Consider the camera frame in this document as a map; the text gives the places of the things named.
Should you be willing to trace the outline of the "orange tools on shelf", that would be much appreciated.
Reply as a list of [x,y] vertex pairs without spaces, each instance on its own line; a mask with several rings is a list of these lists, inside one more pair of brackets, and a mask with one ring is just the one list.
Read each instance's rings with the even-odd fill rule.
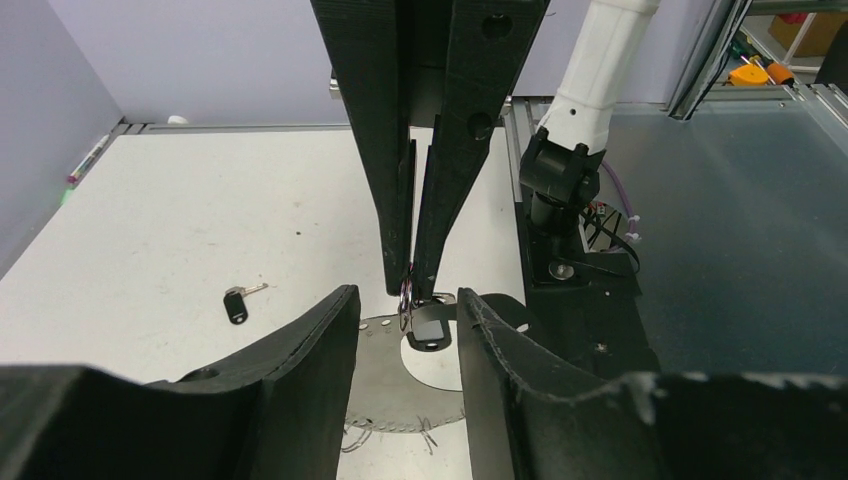
[[783,64],[761,54],[747,40],[732,40],[731,56],[741,65],[731,70],[725,80],[734,87],[760,87],[780,85],[792,87],[796,83],[793,73]]

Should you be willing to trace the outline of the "metal ring plate with keyrings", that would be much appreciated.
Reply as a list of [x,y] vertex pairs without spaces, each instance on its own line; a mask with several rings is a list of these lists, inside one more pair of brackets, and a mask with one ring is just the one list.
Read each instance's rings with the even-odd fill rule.
[[[429,447],[437,427],[468,420],[472,441],[486,433],[505,432],[502,420],[503,386],[491,367],[484,339],[475,328],[486,319],[499,318],[501,326],[520,334],[529,332],[532,313],[520,301],[505,294],[485,294],[482,311],[465,301],[456,303],[456,321],[450,322],[452,344],[445,350],[423,353],[406,341],[411,316],[402,314],[371,317],[359,324],[359,339],[345,423],[359,435],[343,447],[351,453],[374,434],[417,434]],[[403,360],[409,349],[422,356],[438,355],[456,348],[460,381],[451,387],[432,386],[417,378]]]

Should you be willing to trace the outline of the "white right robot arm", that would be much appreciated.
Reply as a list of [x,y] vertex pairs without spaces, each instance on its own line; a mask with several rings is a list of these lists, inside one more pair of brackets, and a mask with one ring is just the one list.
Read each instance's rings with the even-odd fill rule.
[[[376,210],[385,291],[429,300],[548,5],[315,1],[311,8]],[[598,190],[612,112],[657,10],[655,1],[588,6],[520,170],[521,182],[567,217]]]

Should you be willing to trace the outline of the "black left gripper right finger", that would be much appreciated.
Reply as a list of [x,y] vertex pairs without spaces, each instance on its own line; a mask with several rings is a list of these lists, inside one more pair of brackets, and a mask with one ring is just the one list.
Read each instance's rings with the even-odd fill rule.
[[596,377],[458,293],[476,479],[843,479],[847,381],[833,375]]

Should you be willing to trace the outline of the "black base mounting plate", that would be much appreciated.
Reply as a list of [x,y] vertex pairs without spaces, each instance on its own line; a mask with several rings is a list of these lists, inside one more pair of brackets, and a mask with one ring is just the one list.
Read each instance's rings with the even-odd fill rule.
[[660,370],[637,299],[641,288],[624,253],[586,253],[562,261],[549,238],[534,231],[525,202],[514,205],[528,310],[529,336],[595,376]]

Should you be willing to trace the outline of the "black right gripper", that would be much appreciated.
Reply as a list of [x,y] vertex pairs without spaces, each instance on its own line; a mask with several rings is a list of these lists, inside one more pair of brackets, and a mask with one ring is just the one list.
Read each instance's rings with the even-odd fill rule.
[[413,299],[427,301],[548,4],[326,0],[311,6],[376,209],[392,296],[400,294],[411,255],[409,127],[434,126],[411,276]]

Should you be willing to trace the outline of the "coloured marker pen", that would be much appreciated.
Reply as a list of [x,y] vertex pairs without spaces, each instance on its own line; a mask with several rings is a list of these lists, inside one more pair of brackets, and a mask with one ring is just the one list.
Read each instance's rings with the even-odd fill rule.
[[93,167],[94,163],[106,149],[109,141],[110,135],[104,135],[66,177],[66,188],[60,199],[60,206],[63,206],[68,201],[80,181],[87,175],[88,171]]

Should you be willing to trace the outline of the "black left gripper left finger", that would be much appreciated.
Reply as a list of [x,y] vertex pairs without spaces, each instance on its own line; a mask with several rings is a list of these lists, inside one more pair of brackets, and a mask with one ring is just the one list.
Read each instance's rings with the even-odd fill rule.
[[332,479],[360,321],[342,285],[175,382],[82,365],[1,370],[5,479]]

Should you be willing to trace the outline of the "key with black tag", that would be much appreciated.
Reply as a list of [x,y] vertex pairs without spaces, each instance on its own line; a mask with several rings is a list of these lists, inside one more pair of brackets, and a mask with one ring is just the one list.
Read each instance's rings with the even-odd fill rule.
[[249,318],[245,298],[268,287],[268,283],[261,283],[251,287],[234,286],[228,289],[223,296],[223,305],[229,322],[233,325],[245,323]]

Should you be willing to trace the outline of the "small key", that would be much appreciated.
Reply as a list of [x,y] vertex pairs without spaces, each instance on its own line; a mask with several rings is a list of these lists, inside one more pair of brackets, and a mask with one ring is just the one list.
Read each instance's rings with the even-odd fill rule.
[[456,321],[457,299],[454,294],[438,293],[412,310],[409,331],[405,338],[419,352],[445,350],[452,344],[450,322]]

